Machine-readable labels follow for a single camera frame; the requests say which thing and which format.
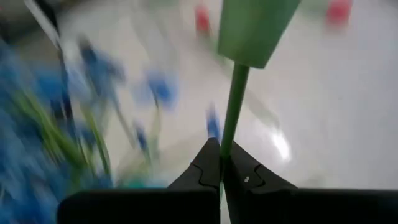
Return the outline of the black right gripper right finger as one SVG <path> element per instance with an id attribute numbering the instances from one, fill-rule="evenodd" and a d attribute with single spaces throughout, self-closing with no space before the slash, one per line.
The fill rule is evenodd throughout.
<path id="1" fill-rule="evenodd" d="M 398 224 L 398 190 L 300 188 L 236 143 L 223 182 L 231 224 Z"/>

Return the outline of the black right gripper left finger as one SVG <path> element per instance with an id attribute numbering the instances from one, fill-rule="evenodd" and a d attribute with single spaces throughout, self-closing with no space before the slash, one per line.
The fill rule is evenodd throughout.
<path id="1" fill-rule="evenodd" d="M 220 224 L 220 145 L 209 138 L 166 188 L 91 190 L 57 209 L 57 224 Z"/>

